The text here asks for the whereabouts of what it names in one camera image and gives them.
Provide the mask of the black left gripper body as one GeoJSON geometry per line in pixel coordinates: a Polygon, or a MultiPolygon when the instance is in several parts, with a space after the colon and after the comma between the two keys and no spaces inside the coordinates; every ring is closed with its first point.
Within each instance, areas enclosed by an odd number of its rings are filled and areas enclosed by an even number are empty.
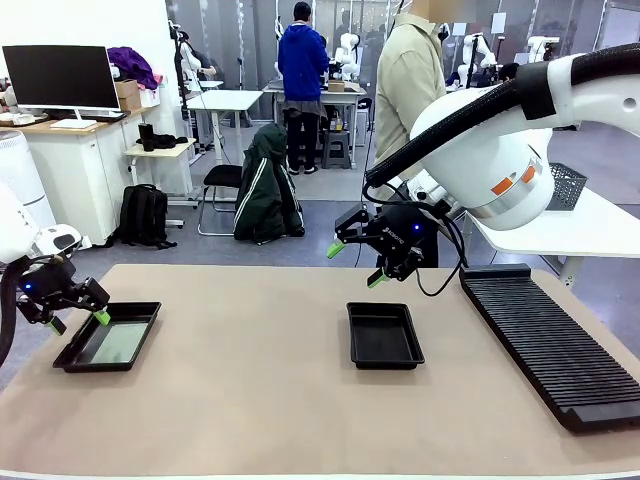
{"type": "Polygon", "coordinates": [[[75,272],[76,268],[69,260],[35,264],[22,274],[18,285],[37,305],[69,307],[76,301],[75,272]]]}

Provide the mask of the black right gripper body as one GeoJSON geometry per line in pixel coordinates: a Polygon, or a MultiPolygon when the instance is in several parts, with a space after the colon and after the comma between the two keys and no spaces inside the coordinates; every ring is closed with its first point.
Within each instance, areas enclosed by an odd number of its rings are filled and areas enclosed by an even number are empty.
{"type": "Polygon", "coordinates": [[[408,246],[417,246],[425,258],[438,258],[439,225],[412,206],[381,205],[376,214],[408,246]]]}

